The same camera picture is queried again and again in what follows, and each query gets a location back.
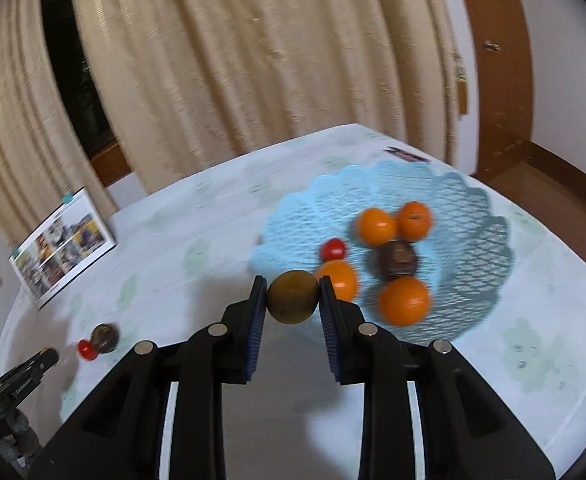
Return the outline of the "dark brown passion fruit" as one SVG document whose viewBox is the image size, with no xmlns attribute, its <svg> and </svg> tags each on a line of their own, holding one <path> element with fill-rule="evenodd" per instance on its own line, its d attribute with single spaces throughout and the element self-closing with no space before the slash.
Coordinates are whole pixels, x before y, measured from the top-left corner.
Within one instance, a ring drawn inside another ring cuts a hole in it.
<svg viewBox="0 0 586 480">
<path fill-rule="evenodd" d="M 114 324 L 99 324 L 92 330 L 91 347 L 100 354 L 113 352 L 119 342 L 119 330 Z"/>
</svg>

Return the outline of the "brown wooden door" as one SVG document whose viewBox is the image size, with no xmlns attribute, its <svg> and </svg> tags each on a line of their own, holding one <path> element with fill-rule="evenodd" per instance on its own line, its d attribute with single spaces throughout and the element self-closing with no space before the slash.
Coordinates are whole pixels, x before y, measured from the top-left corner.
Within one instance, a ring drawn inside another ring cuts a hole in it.
<svg viewBox="0 0 586 480">
<path fill-rule="evenodd" d="M 492 180 L 530 154 L 534 88 L 521 0 L 464 0 L 479 83 L 476 177 Z"/>
</svg>

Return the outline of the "photo collage card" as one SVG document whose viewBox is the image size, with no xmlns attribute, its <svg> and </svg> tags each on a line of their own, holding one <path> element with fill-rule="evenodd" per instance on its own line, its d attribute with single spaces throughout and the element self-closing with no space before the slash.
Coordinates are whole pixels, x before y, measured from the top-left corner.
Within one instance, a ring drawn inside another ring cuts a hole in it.
<svg viewBox="0 0 586 480">
<path fill-rule="evenodd" d="M 37 308 L 116 246 L 88 191 L 80 188 L 72 195 L 72 203 L 62 200 L 8 258 Z"/>
</svg>

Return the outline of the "beige curtain right panel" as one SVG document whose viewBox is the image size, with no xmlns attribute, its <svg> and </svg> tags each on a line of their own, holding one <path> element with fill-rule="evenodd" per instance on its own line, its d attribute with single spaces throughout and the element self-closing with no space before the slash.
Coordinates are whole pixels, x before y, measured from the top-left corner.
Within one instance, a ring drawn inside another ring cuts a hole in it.
<svg viewBox="0 0 586 480">
<path fill-rule="evenodd" d="M 148 192 L 359 124 L 451 162 L 443 0 L 72 0 L 108 122 Z"/>
</svg>

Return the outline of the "white green patterned bedsheet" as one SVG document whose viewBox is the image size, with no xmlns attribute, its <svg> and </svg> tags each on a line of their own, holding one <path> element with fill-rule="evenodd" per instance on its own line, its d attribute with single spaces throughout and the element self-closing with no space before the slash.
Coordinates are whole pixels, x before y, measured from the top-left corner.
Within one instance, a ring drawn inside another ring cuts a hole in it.
<svg viewBox="0 0 586 480">
<path fill-rule="evenodd" d="M 53 448 L 99 393 L 128 479 L 450 478 L 434 447 L 487 442 L 488 477 L 565 474 L 586 449 L 586 263 L 543 223 L 387 136 L 322 130 L 224 162 L 108 220 L 62 210 L 18 296 L 0 373 L 58 356 L 26 414 Z"/>
</svg>

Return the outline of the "beige curtain left panel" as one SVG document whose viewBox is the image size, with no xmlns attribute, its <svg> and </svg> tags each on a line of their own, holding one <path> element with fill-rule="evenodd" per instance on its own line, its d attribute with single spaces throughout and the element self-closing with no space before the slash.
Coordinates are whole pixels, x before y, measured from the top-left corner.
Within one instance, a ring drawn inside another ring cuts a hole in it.
<svg viewBox="0 0 586 480">
<path fill-rule="evenodd" d="M 0 232 L 20 244 L 80 188 L 114 214 L 58 92 L 41 0 L 0 0 Z"/>
</svg>

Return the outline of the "orange tangerine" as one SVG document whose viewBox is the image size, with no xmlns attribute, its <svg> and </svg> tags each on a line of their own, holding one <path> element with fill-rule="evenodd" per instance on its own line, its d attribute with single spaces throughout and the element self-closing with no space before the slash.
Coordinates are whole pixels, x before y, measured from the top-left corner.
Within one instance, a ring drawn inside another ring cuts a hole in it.
<svg viewBox="0 0 586 480">
<path fill-rule="evenodd" d="M 420 202 L 406 203 L 395 214 L 397 234 L 409 243 L 427 237 L 433 226 L 431 209 Z"/>
<path fill-rule="evenodd" d="M 356 270 L 344 260 L 330 260 L 322 263 L 315 272 L 317 280 L 330 278 L 337 299 L 352 302 L 359 292 Z"/>
<path fill-rule="evenodd" d="M 397 235 L 394 218 L 380 208 L 368 208 L 356 220 L 359 240 L 369 247 L 378 247 Z"/>
<path fill-rule="evenodd" d="M 378 306 L 386 323 L 407 327 L 421 322 L 429 313 L 430 290 L 414 276 L 395 278 L 383 287 Z"/>
</svg>

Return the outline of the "light blue lattice fruit basket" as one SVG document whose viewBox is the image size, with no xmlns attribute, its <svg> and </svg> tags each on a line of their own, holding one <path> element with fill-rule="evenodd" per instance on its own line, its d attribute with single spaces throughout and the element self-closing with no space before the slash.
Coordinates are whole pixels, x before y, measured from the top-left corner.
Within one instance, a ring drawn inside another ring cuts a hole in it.
<svg viewBox="0 0 586 480">
<path fill-rule="evenodd" d="M 356 304 L 371 321 L 413 344 L 455 339 L 487 318 L 514 266 L 505 218 L 488 194 L 456 172 L 424 162 L 348 166 L 285 196 L 261 229 L 252 270 L 274 280 L 342 260 Z M 430 304 L 399 326 L 384 318 L 385 285 L 408 276 Z"/>
</svg>

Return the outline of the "yellow round fruit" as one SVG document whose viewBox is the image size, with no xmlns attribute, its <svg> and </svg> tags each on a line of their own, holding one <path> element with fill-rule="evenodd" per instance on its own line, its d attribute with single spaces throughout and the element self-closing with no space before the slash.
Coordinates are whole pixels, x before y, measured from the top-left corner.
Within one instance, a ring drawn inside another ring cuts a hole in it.
<svg viewBox="0 0 586 480">
<path fill-rule="evenodd" d="M 310 318 L 318 303 L 318 281 L 313 274 L 291 270 L 280 274 L 267 290 L 267 308 L 278 322 L 295 325 Z"/>
</svg>

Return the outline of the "orange tangerine in basket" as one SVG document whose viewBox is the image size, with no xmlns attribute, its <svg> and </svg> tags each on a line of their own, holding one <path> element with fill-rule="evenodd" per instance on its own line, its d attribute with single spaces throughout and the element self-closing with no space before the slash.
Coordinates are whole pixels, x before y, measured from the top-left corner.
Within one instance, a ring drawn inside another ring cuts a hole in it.
<svg viewBox="0 0 586 480">
<path fill-rule="evenodd" d="M 409 243 L 427 237 L 433 226 L 431 209 L 420 202 L 406 203 L 395 214 L 397 234 Z"/>
</svg>

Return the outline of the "beige curtain panel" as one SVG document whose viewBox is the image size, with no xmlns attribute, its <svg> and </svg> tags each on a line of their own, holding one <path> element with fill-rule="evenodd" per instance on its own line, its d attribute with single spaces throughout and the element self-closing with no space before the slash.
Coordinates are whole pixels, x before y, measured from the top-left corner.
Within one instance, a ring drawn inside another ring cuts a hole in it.
<svg viewBox="0 0 586 480">
<path fill-rule="evenodd" d="M 359 124 L 451 162 L 443 0 L 72 0 L 108 122 L 148 192 Z"/>
<path fill-rule="evenodd" d="M 0 0 L 0 232 L 20 244 L 80 188 L 114 214 L 58 92 L 41 0 Z"/>
</svg>

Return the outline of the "red cherry tomato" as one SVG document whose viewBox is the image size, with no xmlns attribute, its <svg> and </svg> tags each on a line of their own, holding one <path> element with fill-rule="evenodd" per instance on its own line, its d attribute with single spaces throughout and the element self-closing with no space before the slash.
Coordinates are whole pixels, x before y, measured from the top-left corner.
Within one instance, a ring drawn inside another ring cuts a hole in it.
<svg viewBox="0 0 586 480">
<path fill-rule="evenodd" d="M 80 339 L 76 348 L 78 354 L 86 361 L 94 361 L 99 356 L 99 352 L 93 348 L 91 342 L 87 339 Z"/>
<path fill-rule="evenodd" d="M 347 255 L 347 246 L 339 237 L 333 237 L 321 245 L 319 255 L 322 262 L 344 260 Z"/>
</svg>

